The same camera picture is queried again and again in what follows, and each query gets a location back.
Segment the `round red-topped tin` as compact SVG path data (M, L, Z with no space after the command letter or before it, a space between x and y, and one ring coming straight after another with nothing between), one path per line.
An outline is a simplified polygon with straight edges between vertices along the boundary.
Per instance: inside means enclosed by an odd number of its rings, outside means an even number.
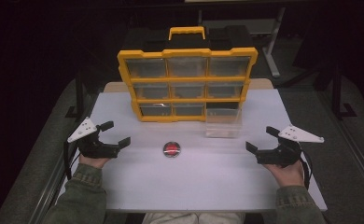
M163 154L167 158L175 158L181 152L181 146L177 142L168 142L163 146Z

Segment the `aluminium rail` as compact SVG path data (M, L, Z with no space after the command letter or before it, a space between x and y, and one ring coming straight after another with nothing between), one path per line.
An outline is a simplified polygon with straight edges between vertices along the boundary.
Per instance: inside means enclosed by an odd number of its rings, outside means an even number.
M45 214L54 204L65 180L65 171L71 168L76 151L75 145L69 146L67 150L62 150L40 194L39 201L30 218L30 224L41 224Z
M316 95L322 106L325 107L325 110L327 111L332 123L336 126L338 132L341 134L343 140L346 142L349 153L352 155L353 161L355 162L359 172L364 178L364 155L360 151L360 148L356 140L354 139L354 136L343 123L343 115L338 114L332 110L332 102L324 92L318 91Z

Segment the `black metal stand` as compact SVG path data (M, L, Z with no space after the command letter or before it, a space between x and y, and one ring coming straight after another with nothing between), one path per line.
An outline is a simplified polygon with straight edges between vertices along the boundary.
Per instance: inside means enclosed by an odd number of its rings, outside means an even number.
M341 103L342 93L342 75L340 73L339 64L336 63L332 68L332 90L331 90L331 111L338 120L343 118L355 117L357 114L352 106L347 103Z
M85 110L85 94L86 87L83 83L82 73L80 70L77 71L75 76L76 84L76 104L68 108L66 113L67 118L80 119Z

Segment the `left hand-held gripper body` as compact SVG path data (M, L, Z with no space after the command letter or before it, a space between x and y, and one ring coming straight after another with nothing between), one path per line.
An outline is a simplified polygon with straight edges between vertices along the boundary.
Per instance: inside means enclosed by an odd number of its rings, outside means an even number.
M101 131L97 126L90 118L84 118L67 138L67 142L76 142L80 153L87 158L116 158L120 152L119 146L101 142L99 139Z

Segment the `person's left hand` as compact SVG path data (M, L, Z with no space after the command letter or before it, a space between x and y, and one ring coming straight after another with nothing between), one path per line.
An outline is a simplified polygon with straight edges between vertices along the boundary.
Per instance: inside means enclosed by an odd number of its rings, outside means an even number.
M97 169L102 169L105 166L105 164L110 161L109 158L94 159L94 158L84 157L83 155L80 155L78 160L82 164L86 164Z

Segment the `clear plastic drawer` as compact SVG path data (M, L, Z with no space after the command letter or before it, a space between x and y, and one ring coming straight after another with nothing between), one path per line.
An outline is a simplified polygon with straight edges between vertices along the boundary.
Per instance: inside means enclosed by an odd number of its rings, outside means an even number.
M205 122L205 133L210 138L236 138L243 126L240 109L207 109Z

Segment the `person's right hand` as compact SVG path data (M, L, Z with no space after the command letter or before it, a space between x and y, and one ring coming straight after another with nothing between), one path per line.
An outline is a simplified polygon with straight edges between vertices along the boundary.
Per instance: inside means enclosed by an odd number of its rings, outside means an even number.
M273 175L278 185L282 187L304 186L303 168L299 161L285 168L274 164L264 164L264 167Z

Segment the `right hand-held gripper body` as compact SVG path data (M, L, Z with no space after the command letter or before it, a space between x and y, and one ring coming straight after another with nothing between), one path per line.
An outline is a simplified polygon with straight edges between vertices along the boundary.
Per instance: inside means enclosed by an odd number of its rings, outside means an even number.
M278 142L276 148L258 149L256 158L259 164L275 164L286 167L301 158L301 143L325 142L323 137L309 133L292 124L280 131L275 138Z

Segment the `yellow black organizer cabinet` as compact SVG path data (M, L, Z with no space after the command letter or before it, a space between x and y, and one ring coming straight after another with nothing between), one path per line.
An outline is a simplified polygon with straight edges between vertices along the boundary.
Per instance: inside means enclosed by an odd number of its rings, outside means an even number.
M259 54L243 25L133 28L119 73L141 121L207 121L241 109Z

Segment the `grey metal stand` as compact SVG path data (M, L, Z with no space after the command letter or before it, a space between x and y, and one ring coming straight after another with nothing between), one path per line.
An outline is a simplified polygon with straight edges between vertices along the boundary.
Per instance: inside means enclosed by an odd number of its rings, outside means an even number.
M279 8L277 17L274 19L273 28L271 32L271 39L269 43L262 48L265 61L270 69L272 77L274 78L280 78L280 72L273 58L273 48L282 24L285 11L286 9L284 7Z

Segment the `set of small organizer drawers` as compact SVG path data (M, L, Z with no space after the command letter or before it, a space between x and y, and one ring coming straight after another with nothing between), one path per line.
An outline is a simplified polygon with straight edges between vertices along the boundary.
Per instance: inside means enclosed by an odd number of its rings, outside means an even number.
M128 59L142 116L205 116L210 108L237 109L249 77L248 56Z

